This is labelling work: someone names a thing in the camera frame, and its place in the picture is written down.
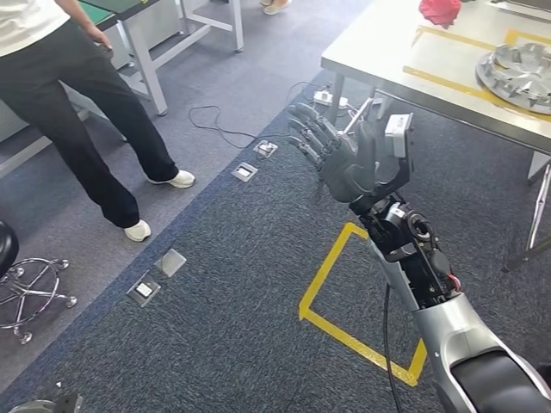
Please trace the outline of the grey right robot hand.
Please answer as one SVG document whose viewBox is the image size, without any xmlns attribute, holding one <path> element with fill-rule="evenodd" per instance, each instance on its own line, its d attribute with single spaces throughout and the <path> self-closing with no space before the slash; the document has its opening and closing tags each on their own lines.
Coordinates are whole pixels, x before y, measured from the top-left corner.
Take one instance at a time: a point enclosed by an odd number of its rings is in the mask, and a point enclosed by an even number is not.
<svg viewBox="0 0 551 413">
<path fill-rule="evenodd" d="M 335 200 L 352 203 L 374 190 L 376 137 L 364 116 L 352 123 L 350 138 L 304 103 L 291 105 L 288 112 L 288 125 L 298 133 L 289 142 L 312 164 Z"/>
</svg>

